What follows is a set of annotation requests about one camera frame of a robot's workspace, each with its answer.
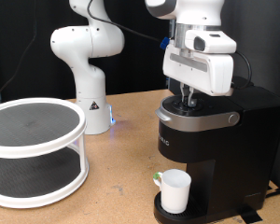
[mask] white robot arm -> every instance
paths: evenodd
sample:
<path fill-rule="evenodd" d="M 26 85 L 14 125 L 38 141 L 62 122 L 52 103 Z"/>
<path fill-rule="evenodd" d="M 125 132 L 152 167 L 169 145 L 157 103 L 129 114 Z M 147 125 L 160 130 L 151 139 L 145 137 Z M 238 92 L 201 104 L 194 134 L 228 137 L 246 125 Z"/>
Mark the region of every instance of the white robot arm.
<path fill-rule="evenodd" d="M 175 40 L 170 40 L 164 56 L 163 72 L 212 96 L 231 94 L 236 43 L 220 31 L 220 12 L 224 0 L 146 0 L 150 14 L 159 19 L 176 20 Z"/>
<path fill-rule="evenodd" d="M 90 0 L 70 0 L 70 7 L 86 17 L 88 26 L 70 26 L 54 31 L 50 45 L 57 57 L 72 69 L 77 91 L 76 104 L 79 105 L 88 122 L 85 134 L 107 131 L 112 125 L 111 106 L 105 99 L 105 74 L 88 63 L 89 58 L 108 57 L 121 53 L 124 47 L 122 31 L 111 24 L 92 19 L 88 14 Z M 91 14 L 104 20 L 104 0 L 93 0 Z"/>

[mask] table surface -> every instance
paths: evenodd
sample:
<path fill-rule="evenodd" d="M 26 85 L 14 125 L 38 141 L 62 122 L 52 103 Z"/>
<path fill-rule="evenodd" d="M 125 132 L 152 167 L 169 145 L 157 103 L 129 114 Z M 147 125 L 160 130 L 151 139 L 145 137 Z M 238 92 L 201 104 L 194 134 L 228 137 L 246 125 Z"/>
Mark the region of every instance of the table surface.
<path fill-rule="evenodd" d="M 106 133 L 86 135 L 90 172 L 80 189 L 40 208 L 0 207 L 0 224 L 157 224 L 153 202 L 159 188 L 153 183 L 153 174 L 186 169 L 186 164 L 169 161 L 158 151 L 159 119 L 154 111 L 169 95 L 164 90 L 107 96 L 117 122 Z M 280 224 L 280 195 L 268 198 L 258 213 L 263 219 L 260 223 Z M 241 217 L 219 223 L 244 224 Z"/>

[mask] robot end effector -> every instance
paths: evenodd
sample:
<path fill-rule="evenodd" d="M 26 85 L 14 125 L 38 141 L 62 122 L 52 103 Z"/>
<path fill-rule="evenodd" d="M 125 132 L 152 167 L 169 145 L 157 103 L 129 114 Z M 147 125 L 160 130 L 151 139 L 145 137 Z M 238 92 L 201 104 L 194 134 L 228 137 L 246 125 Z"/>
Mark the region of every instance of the robot end effector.
<path fill-rule="evenodd" d="M 224 0 L 146 0 L 150 14 L 159 19 L 176 20 L 175 39 L 167 46 L 163 72 L 211 96 L 231 95 L 234 40 L 220 31 L 220 12 Z"/>

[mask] white cup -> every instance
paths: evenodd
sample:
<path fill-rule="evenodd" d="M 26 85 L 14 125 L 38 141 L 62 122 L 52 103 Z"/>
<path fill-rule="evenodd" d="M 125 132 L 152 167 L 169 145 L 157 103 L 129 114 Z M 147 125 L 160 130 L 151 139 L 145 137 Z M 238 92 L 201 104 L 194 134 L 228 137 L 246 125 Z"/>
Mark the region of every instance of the white cup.
<path fill-rule="evenodd" d="M 186 210 L 189 199 L 190 176 L 182 170 L 158 172 L 161 182 L 153 179 L 160 187 L 161 207 L 168 213 L 178 214 Z"/>

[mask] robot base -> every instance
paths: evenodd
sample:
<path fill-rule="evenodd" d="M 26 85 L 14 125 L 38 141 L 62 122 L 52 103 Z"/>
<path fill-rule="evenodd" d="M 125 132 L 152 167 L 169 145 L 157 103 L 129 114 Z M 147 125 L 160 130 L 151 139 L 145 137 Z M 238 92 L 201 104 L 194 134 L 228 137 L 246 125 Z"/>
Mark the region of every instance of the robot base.
<path fill-rule="evenodd" d="M 106 102 L 105 96 L 96 99 L 77 98 L 76 104 L 85 113 L 87 121 L 85 134 L 104 133 L 115 124 L 111 105 Z"/>

